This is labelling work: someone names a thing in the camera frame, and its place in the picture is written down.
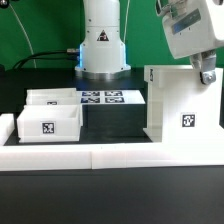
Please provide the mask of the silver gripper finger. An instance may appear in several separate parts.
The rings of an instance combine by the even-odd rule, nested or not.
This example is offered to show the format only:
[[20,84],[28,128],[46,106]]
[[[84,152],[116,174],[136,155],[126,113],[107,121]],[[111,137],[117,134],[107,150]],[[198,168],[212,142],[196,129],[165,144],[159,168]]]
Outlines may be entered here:
[[194,69],[200,70],[202,84],[211,84],[216,81],[216,51],[208,50],[190,56],[190,63]]

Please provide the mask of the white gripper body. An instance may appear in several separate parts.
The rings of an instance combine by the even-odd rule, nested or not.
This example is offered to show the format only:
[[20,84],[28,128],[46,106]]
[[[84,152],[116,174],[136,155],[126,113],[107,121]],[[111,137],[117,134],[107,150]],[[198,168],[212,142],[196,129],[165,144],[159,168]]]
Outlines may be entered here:
[[156,0],[175,59],[224,47],[224,0]]

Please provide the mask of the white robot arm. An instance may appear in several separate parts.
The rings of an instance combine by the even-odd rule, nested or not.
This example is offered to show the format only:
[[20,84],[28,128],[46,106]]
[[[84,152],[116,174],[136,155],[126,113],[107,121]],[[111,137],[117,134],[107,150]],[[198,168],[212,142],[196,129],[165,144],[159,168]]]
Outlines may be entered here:
[[[126,46],[120,38],[120,1],[83,0],[85,39],[78,74],[111,79],[126,72]],[[156,0],[155,12],[175,59],[188,57],[201,82],[216,81],[216,50],[224,47],[224,0]]]

